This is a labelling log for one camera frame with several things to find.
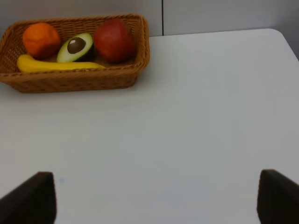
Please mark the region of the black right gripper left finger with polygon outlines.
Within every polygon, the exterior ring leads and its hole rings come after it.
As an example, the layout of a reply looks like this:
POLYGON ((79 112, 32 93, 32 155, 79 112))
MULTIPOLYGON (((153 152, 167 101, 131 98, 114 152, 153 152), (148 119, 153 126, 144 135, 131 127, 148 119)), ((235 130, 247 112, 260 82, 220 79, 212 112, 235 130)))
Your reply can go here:
POLYGON ((52 172, 38 172, 0 199, 2 224, 53 224, 57 199, 52 172))

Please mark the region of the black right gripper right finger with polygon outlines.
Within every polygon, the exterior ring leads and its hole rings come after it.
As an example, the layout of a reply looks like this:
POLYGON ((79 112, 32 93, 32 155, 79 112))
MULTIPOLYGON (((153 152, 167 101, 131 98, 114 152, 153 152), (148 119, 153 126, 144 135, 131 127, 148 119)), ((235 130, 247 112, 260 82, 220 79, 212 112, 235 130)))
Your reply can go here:
POLYGON ((262 224, 297 224, 299 185, 274 169, 262 170, 256 210, 262 224))

